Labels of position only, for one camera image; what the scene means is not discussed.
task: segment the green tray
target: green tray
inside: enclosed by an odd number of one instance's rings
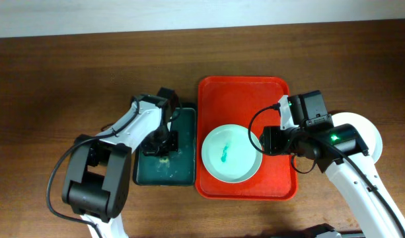
[[[172,122],[171,130],[178,132],[178,151],[171,151],[165,157],[153,157],[144,156],[139,148],[136,150],[133,181],[137,185],[190,186],[195,183],[195,107],[183,107],[180,116]]]

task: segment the green led indicator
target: green led indicator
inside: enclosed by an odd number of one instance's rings
[[[339,137],[337,137],[336,135],[332,135],[332,141],[336,141],[337,139],[340,139]]]

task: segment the brown table surface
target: brown table surface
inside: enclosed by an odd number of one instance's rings
[[[405,216],[405,20],[43,36],[0,39],[0,237],[90,237],[46,207],[59,156],[79,134],[116,121],[132,95],[164,86],[196,102],[208,75],[278,76],[293,94],[320,89],[328,110],[370,119],[384,141],[377,170]],[[52,201],[74,215],[60,199],[66,166]],[[192,186],[131,182],[125,229],[131,237],[359,229],[326,175],[298,179],[287,202],[208,200]]]

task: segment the white background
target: white background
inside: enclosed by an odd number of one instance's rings
[[[405,18],[405,0],[0,0],[0,37]]]

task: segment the red tray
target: red tray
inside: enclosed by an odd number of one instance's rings
[[[297,191],[297,175],[290,156],[264,155],[258,172],[250,179],[229,184],[211,176],[202,163],[205,137],[218,126],[237,124],[248,127],[262,108],[289,94],[289,87],[278,77],[206,77],[198,89],[198,138],[196,189],[206,198],[234,200],[288,200]],[[279,114],[267,110],[257,117],[252,132],[259,138],[264,126],[280,125]]]

